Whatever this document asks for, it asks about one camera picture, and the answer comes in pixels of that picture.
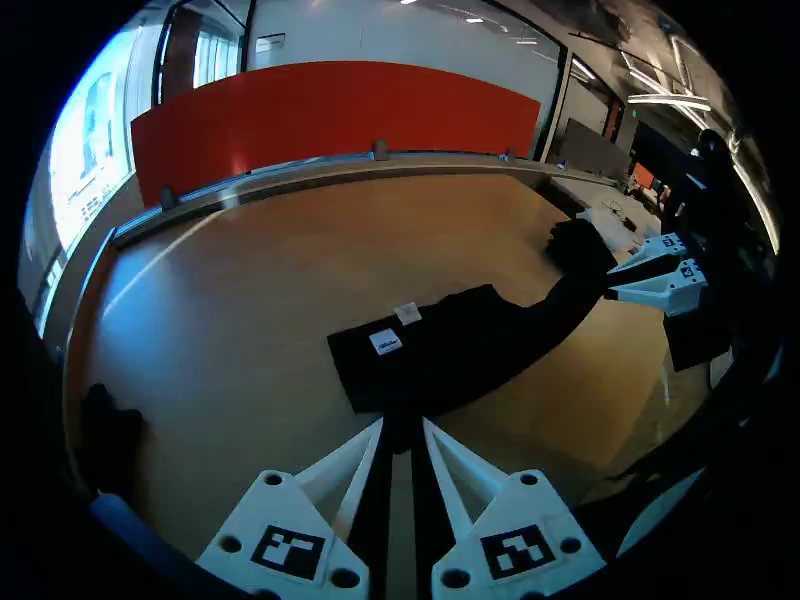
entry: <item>white wall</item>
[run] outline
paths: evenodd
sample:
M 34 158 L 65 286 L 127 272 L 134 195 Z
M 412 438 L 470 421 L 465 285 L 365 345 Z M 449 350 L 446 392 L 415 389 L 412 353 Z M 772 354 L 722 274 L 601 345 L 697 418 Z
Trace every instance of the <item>white wall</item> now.
M 284 47 L 256 53 L 257 38 L 273 33 L 286 34 Z M 514 43 L 510 40 L 513 35 L 466 23 L 461 13 L 430 10 L 421 2 L 258 0 L 248 69 L 324 60 L 374 60 L 458 73 L 539 101 L 538 139 L 555 94 L 558 64 L 532 52 L 532 46 Z M 545 47 L 552 42 L 542 39 L 540 44 L 546 54 Z
M 558 118 L 554 143 L 558 144 L 570 119 L 575 119 L 595 133 L 603 135 L 607 116 L 608 106 L 570 77 L 567 93 L 564 97 L 564 107 L 561 109 L 561 115 Z
M 133 173 L 97 213 L 73 248 L 64 267 L 45 321 L 43 339 L 51 355 L 55 356 L 57 346 L 64 349 L 84 279 L 108 232 L 113 227 L 130 221 L 142 211 L 144 204 L 139 191 L 139 180 L 136 173 Z

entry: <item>black garment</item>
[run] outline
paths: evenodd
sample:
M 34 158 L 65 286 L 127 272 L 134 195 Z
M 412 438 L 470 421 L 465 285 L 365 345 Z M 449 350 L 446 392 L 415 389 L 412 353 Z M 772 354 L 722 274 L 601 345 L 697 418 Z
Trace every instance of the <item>black garment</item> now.
M 552 350 L 602 292 L 602 277 L 567 275 L 524 308 L 483 285 L 420 307 L 416 323 L 404 327 L 386 317 L 333 334 L 328 345 L 356 412 L 402 421 L 435 416 L 492 391 Z M 369 336 L 387 328 L 403 347 L 379 356 Z

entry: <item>desk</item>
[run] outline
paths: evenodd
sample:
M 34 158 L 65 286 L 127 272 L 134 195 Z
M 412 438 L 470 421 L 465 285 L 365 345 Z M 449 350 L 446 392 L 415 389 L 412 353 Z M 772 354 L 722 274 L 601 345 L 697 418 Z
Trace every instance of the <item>desk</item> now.
M 621 218 L 627 217 L 633 222 L 636 226 L 635 232 L 622 227 L 621 222 L 620 227 L 614 228 L 614 237 L 627 238 L 629 243 L 628 248 L 617 247 L 614 250 L 629 250 L 634 246 L 640 246 L 645 238 L 659 235 L 661 232 L 661 221 L 658 217 L 647 212 L 639 202 L 630 196 L 626 196 L 616 188 L 565 177 L 552 177 L 551 182 L 575 202 L 586 209 L 591 209 L 592 212 L 610 213 L 611 210 L 614 210 Z M 614 218 L 616 221 L 621 221 L 621 218 Z
M 431 175 L 275 196 L 122 251 L 88 375 L 149 423 L 137 510 L 196 558 L 262 469 L 298 472 L 373 418 L 353 414 L 328 334 L 482 283 L 537 302 L 559 278 L 543 250 L 565 218 L 510 177 Z M 437 422 L 575 502 L 658 384 L 661 317 L 601 300 L 548 356 Z

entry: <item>clothing label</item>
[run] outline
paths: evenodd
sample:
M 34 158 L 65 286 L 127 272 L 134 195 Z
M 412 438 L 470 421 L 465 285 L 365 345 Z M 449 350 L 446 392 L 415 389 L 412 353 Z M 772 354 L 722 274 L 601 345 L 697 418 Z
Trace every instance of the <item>clothing label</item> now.
M 422 320 L 422 315 L 419 314 L 416 302 L 409 302 L 403 306 L 398 306 L 394 309 L 394 314 L 397 315 L 397 318 L 400 319 L 403 325 L 410 325 L 411 323 Z
M 383 356 L 384 354 L 388 354 L 389 352 L 403 347 L 400 338 L 397 337 L 395 332 L 391 329 L 384 329 L 378 333 L 373 333 L 369 336 L 369 341 L 372 342 L 372 347 L 375 348 L 375 352 L 377 352 L 379 356 Z

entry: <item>red partition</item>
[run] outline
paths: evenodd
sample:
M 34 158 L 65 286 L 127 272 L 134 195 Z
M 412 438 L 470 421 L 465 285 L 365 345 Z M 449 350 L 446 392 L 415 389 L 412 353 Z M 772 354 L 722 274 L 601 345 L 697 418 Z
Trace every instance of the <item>red partition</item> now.
M 145 206 L 226 177 L 315 156 L 530 150 L 540 104 L 470 77 L 383 62 L 315 62 L 242 73 L 181 94 L 131 124 Z

